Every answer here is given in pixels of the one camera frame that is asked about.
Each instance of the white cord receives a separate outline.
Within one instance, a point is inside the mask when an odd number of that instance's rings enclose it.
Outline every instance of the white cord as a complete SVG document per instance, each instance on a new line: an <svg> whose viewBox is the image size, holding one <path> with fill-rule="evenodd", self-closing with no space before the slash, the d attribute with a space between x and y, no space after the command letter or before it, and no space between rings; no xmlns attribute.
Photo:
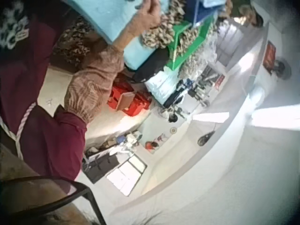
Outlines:
<svg viewBox="0 0 300 225"><path fill-rule="evenodd" d="M37 104L34 102L32 103L29 108L26 110L23 118L21 119L21 123L19 125L18 131L17 131L17 135L15 135L13 132L11 132L9 130L9 128L6 126L6 124L4 123L2 117L0 116L0 125L2 127L2 129L5 131L5 133L15 141L15 147L17 149L17 155L19 157L19 159L23 160L23 154L21 151L21 145L20 145L20 138L21 138L21 134L22 131L24 129L24 125L28 119L28 116L30 114L30 112L32 111L32 109L36 106Z"/></svg>

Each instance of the green shelf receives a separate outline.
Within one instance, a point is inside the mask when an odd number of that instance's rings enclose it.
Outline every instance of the green shelf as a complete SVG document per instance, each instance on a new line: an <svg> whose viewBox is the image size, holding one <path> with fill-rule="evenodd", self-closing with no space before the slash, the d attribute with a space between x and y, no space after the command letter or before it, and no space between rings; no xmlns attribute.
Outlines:
<svg viewBox="0 0 300 225"><path fill-rule="evenodd" d="M184 32L186 29L192 26L190 22L183 21L179 25L173 26L173 30L175 31L174 41L171 42L168 45L168 49L170 52L170 61L167 63L167 66L174 71L176 68L181 66L182 63L184 63L187 58L193 54L197 48L202 44L202 42L206 39L208 30L210 28L210 23L213 20L213 17L210 16L207 18L203 25L199 27L199 36L196 38L196 40L190 45L190 47L187 49L187 51L182 55L177 55L176 48L179 42L179 36L182 32Z"/></svg>

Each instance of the wrist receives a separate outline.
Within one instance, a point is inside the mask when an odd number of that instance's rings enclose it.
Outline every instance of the wrist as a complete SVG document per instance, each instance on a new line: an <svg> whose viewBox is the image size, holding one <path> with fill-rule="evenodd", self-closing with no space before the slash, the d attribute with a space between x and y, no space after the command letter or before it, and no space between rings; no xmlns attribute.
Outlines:
<svg viewBox="0 0 300 225"><path fill-rule="evenodd" d="M130 30L130 26L126 26L112 44L120 52L124 51L125 47L131 42L133 38L136 37Z"/></svg>

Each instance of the red sign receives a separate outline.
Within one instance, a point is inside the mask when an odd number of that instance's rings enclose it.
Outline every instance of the red sign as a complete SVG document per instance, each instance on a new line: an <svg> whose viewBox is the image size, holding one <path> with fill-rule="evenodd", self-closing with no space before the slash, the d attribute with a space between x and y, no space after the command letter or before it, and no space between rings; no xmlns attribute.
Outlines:
<svg viewBox="0 0 300 225"><path fill-rule="evenodd" d="M221 84L222 84L222 82L223 82L224 79L225 79L225 76L224 76L224 75L221 75L221 76L219 77L219 79L217 79L217 81L216 81L216 83L215 83L215 88L216 88L217 90L219 90L219 88L220 88L220 86L221 86Z"/></svg>
<svg viewBox="0 0 300 225"><path fill-rule="evenodd" d="M274 68L275 55L276 47L270 41L268 41L266 54L263 60L263 66L270 73L270 75L272 74L272 70Z"/></svg>

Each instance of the printed logo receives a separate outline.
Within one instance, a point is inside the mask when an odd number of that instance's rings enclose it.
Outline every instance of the printed logo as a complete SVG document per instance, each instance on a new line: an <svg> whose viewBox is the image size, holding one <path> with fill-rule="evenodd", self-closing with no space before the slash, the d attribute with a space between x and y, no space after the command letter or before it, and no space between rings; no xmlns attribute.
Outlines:
<svg viewBox="0 0 300 225"><path fill-rule="evenodd" d="M18 41L29 36L27 16L22 16L24 5L20 1L12 3L12 8L3 10L3 21L0 26L0 46L2 49L13 49Z"/></svg>

